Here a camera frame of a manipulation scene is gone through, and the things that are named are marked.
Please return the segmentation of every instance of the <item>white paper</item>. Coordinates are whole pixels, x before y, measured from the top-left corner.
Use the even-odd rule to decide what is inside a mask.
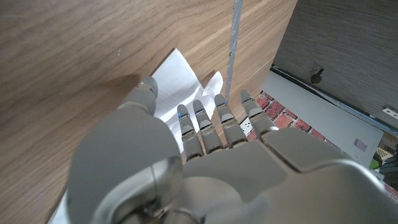
[[[182,152],[183,147],[180,124],[178,123],[177,106],[183,104],[188,108],[192,123],[196,131],[198,131],[199,125],[195,118],[192,103],[194,100],[200,100],[209,118],[211,118],[215,108],[214,97],[221,91],[223,77],[219,72],[215,73],[206,88],[203,88],[192,68],[177,49],[167,57],[152,77],[155,78],[158,85],[154,116],[169,126],[178,143],[179,150]],[[65,194],[58,208],[50,218],[48,224],[50,223],[68,224]]]

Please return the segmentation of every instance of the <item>wooden board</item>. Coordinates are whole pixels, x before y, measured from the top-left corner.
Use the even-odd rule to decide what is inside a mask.
[[[317,87],[398,128],[382,112],[398,110],[397,52],[397,1],[302,0],[274,63],[308,82],[324,68]]]
[[[230,105],[259,93],[295,0],[245,1]],[[75,146],[178,48],[199,81],[226,75],[233,1],[2,1],[0,219],[43,223]]]

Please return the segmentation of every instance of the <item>robot finger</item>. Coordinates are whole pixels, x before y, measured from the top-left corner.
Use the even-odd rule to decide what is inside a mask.
[[[193,110],[199,124],[199,130],[202,137],[203,144],[205,145],[206,153],[212,153],[217,150],[224,149],[223,143],[218,137],[213,124],[207,116],[206,110],[200,100],[193,102]]]
[[[265,133],[278,130],[247,90],[242,90],[240,97],[258,140],[262,141],[261,136]]]
[[[247,142],[248,139],[233,116],[227,102],[225,102],[225,98],[218,94],[215,96],[214,101],[218,111],[218,116],[221,120],[221,125],[223,126],[228,147],[232,149],[237,144]]]
[[[186,162],[190,159],[203,156],[203,149],[201,148],[197,133],[193,127],[187,107],[179,105],[177,107],[177,113],[178,120],[180,121],[184,153],[187,157]]]

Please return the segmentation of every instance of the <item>brick floor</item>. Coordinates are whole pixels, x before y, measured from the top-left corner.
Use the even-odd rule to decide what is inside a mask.
[[[275,120],[276,117],[285,109],[279,102],[274,101],[267,109],[266,114],[271,120]]]
[[[286,109],[285,113],[293,119],[297,119],[297,115],[293,114],[290,110]]]
[[[263,95],[268,99],[268,100],[274,100],[272,96],[268,95],[267,93],[263,92]]]
[[[318,132],[317,130],[315,130],[315,129],[312,129],[312,130],[311,130],[311,134],[312,134],[314,137],[318,138],[318,139],[321,139],[321,140],[325,140],[325,139],[326,139],[321,133],[319,133],[319,132]]]
[[[257,139],[256,134],[254,133],[254,130],[251,130],[251,132],[248,134],[248,140],[255,140]]]
[[[305,132],[309,132],[311,130],[311,126],[304,122],[302,119],[298,119],[298,121],[294,124],[294,128],[301,129]]]
[[[275,125],[278,128],[287,128],[293,121],[286,115],[282,114],[275,120]]]
[[[259,106],[264,109],[265,107],[268,106],[269,102],[265,97],[259,97],[257,99],[257,103],[259,104]]]

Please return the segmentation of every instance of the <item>small black hook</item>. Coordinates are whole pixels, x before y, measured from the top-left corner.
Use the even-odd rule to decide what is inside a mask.
[[[323,68],[321,68],[321,70],[319,70],[318,73],[316,73],[315,75],[311,76],[311,84],[317,84],[320,83],[322,80],[321,77],[321,73],[323,72]]]

